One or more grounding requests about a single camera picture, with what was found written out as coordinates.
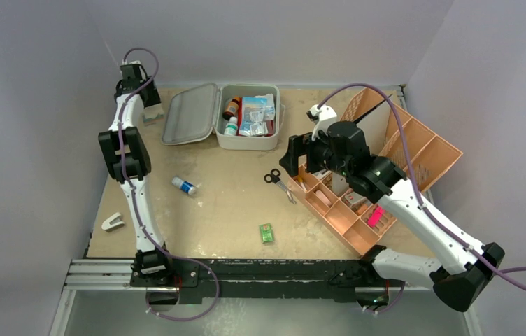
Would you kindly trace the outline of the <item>clear bag of sachets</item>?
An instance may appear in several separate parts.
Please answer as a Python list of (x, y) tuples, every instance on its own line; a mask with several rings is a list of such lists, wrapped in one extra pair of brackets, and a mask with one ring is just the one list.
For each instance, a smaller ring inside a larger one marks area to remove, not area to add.
[(239, 126), (238, 134), (244, 137), (260, 137), (268, 134), (265, 122), (243, 122)]

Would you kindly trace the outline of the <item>black handled scissors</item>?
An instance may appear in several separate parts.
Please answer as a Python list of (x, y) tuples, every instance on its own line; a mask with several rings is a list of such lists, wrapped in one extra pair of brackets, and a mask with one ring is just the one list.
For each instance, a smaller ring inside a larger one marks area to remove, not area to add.
[(292, 192), (281, 180), (281, 172), (277, 168), (273, 168), (269, 173), (264, 175), (264, 181), (266, 183), (272, 183), (278, 186), (286, 195), (290, 203), (296, 204), (296, 199), (294, 198)]

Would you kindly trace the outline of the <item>white blue mask packet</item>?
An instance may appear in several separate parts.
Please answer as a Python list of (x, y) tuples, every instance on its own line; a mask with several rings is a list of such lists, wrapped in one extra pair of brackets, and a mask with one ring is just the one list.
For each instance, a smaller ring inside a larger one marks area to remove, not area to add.
[(255, 98), (262, 106), (263, 120), (272, 121), (276, 116), (275, 97), (273, 94), (257, 95)]

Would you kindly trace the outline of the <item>blue clear wipes packet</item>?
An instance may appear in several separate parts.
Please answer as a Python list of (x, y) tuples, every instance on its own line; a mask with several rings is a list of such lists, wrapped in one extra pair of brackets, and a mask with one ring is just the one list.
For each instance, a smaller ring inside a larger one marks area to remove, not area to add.
[(244, 122), (263, 122), (262, 106), (255, 97), (242, 97), (241, 115)]

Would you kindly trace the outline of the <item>clear white cap bottle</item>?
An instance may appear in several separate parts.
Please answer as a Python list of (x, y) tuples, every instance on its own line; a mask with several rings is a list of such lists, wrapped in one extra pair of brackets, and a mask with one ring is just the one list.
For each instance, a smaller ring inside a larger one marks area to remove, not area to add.
[(225, 126), (223, 134), (225, 136), (236, 136), (238, 134), (238, 129), (239, 129), (238, 118), (232, 116), (229, 118)]

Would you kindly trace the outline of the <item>brown bottle orange cap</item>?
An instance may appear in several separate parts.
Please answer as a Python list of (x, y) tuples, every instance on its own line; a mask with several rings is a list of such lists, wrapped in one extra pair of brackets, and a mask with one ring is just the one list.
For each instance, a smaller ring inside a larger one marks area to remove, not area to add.
[(241, 98), (239, 96), (232, 97), (226, 104), (224, 111), (222, 112), (222, 117), (225, 120), (229, 120), (230, 117), (237, 117), (237, 114), (240, 109)]

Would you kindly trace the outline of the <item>small green box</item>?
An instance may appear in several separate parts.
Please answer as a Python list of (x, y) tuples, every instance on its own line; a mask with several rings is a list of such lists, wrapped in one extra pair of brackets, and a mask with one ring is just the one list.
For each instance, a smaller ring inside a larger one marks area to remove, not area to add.
[(272, 243), (275, 241), (272, 225), (269, 223), (259, 226), (260, 237), (263, 244)]

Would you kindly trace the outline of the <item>white bottle blue label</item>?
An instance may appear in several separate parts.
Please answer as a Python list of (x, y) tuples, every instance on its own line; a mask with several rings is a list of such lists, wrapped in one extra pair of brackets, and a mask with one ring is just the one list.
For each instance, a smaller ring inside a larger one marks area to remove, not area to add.
[(194, 195), (197, 191), (197, 187), (190, 182), (175, 176), (171, 179), (171, 183), (173, 186), (175, 186), (177, 189), (183, 191), (187, 195)]

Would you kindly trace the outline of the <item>white sponge pad stack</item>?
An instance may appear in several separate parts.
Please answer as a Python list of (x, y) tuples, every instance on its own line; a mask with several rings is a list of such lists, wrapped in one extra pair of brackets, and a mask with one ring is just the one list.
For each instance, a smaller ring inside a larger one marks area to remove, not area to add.
[(144, 108), (141, 119), (144, 126), (154, 125), (164, 118), (164, 109), (161, 104)]

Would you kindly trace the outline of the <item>red fabric pouch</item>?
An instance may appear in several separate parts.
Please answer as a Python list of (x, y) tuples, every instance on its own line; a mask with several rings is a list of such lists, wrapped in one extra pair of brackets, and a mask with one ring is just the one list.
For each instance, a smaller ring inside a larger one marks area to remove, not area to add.
[(272, 137), (275, 134), (275, 122), (273, 120), (266, 120), (266, 137)]

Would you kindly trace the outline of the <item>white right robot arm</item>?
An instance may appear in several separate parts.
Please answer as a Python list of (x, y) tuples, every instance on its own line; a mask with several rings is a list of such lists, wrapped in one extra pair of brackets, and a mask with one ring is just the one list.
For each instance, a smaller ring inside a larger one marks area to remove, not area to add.
[(336, 122), (326, 131), (304, 135), (306, 166), (344, 177), (349, 187), (407, 226), (439, 261), (433, 270), (396, 266), (400, 273), (423, 272), (423, 278), (448, 307), (465, 312), (494, 276), (504, 249), (463, 233), (443, 213), (415, 191), (412, 180), (391, 159), (373, 155), (364, 133), (353, 122)]

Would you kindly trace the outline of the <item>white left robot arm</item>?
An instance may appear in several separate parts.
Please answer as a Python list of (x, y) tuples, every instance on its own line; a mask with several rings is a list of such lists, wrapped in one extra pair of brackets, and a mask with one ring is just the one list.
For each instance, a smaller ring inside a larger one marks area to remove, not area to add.
[[(162, 101), (154, 76), (137, 61), (120, 67), (113, 122), (98, 143), (134, 229), (134, 281), (167, 286), (212, 259), (280, 258), (256, 235), (304, 218), (287, 188), (264, 181), (285, 152), (285, 106), (275, 85), (204, 83)], [(227, 134), (223, 114), (234, 97), (271, 95), (271, 136)]]

